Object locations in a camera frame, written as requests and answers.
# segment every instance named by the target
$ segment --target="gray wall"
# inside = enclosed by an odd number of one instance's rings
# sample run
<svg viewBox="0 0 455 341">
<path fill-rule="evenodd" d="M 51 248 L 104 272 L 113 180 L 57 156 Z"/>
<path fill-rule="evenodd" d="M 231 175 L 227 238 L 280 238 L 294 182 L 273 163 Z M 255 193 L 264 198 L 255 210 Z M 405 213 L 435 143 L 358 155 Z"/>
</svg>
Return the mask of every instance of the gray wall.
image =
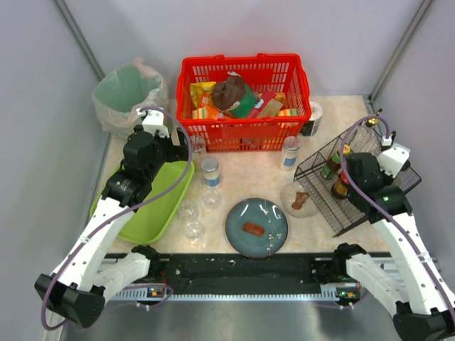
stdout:
<svg viewBox="0 0 455 341">
<path fill-rule="evenodd" d="M 102 69 L 138 55 L 175 90 L 183 58 L 296 52 L 313 94 L 370 94 L 420 0 L 66 0 Z"/>
<path fill-rule="evenodd" d="M 428 249 L 455 289 L 455 1 L 437 0 L 378 99 L 423 183 L 410 195 Z"/>
<path fill-rule="evenodd" d="M 38 340 L 33 285 L 81 232 L 106 136 L 90 68 L 50 0 L 0 4 L 0 330 Z"/>
</svg>

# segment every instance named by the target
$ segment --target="sausage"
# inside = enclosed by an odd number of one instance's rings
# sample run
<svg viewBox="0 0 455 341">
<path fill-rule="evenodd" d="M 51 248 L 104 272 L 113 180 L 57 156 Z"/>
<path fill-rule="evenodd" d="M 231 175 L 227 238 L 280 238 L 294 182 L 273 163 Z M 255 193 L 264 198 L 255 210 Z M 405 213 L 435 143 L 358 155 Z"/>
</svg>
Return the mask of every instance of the sausage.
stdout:
<svg viewBox="0 0 455 341">
<path fill-rule="evenodd" d="M 310 194 L 307 192 L 297 192 L 296 194 L 296 201 L 291 205 L 292 208 L 295 210 L 300 210 L 303 204 L 308 200 Z"/>
<path fill-rule="evenodd" d="M 251 233 L 255 235 L 256 237 L 262 237 L 262 235 L 265 232 L 264 227 L 253 224 L 252 222 L 247 222 L 243 225 L 242 228 L 243 231 Z"/>
</svg>

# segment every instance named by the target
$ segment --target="metal frame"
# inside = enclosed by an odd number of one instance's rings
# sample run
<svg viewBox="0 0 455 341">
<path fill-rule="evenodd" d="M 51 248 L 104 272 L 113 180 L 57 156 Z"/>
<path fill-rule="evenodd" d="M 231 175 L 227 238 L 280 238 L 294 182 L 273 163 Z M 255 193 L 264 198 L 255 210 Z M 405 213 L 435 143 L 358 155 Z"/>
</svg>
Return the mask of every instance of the metal frame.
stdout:
<svg viewBox="0 0 455 341">
<path fill-rule="evenodd" d="M 382 91 L 385 83 L 391 76 L 393 70 L 397 66 L 400 58 L 403 56 L 404 51 L 406 50 L 409 42 L 411 41 L 414 34 L 417 32 L 417 29 L 420 27 L 423 19 L 428 15 L 431 5 L 434 3 L 434 0 L 423 0 L 422 4 L 420 5 L 417 13 L 415 14 L 414 18 L 411 21 L 411 24 L 408 26 L 403 38 L 401 39 L 400 43 L 398 44 L 397 48 L 395 49 L 392 57 L 390 58 L 389 62 L 385 66 L 384 71 L 381 73 L 378 82 L 376 83 L 375 87 L 373 88 L 373 92 L 369 96 L 369 100 L 373 103 L 378 98 L 380 92 Z"/>
<path fill-rule="evenodd" d="M 66 26 L 70 29 L 70 32 L 76 43 L 79 45 L 82 54 L 84 55 L 87 63 L 90 65 L 95 77 L 100 81 L 105 77 L 105 73 L 102 71 L 100 64 L 97 61 L 97 58 L 93 54 L 90 46 L 88 45 L 87 41 L 84 38 L 79 26 L 74 20 L 73 15 L 71 14 L 68 5 L 66 4 L 65 0 L 53 0 L 53 3 L 57 7 L 58 11 L 62 15 L 63 20 L 66 23 Z"/>
</svg>

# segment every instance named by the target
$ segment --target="brown food item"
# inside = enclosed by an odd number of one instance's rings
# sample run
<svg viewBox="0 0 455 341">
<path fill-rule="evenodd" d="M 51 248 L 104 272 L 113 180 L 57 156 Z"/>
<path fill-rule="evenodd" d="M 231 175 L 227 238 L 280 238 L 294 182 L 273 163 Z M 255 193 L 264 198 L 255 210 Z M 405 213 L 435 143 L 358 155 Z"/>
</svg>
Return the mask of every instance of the brown food item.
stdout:
<svg viewBox="0 0 455 341">
<path fill-rule="evenodd" d="M 245 81 L 240 76 L 229 76 L 225 82 L 216 83 L 212 92 L 212 102 L 224 112 L 245 96 Z"/>
<path fill-rule="evenodd" d="M 296 194 L 296 201 L 294 201 L 294 204 L 291 205 L 292 208 L 295 210 L 300 210 L 303 204 L 307 201 L 307 199 L 310 197 L 310 194 L 307 192 L 297 192 Z"/>
<path fill-rule="evenodd" d="M 242 230 L 245 232 L 251 233 L 255 235 L 256 237 L 262 237 L 262 235 L 265 232 L 264 227 L 253 224 L 252 222 L 247 222 L 243 225 Z"/>
</svg>

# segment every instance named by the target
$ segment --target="blue plate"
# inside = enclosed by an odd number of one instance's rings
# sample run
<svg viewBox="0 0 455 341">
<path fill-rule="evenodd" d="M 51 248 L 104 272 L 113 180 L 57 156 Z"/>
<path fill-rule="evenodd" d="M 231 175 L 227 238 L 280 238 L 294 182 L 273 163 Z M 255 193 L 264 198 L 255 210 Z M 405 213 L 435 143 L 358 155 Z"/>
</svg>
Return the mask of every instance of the blue plate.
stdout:
<svg viewBox="0 0 455 341">
<path fill-rule="evenodd" d="M 247 222 L 262 226 L 261 237 L 242 230 Z M 253 197 L 236 204 L 226 218 L 229 243 L 241 254 L 251 258 L 266 258 L 283 246 L 287 238 L 287 219 L 273 202 Z"/>
</svg>

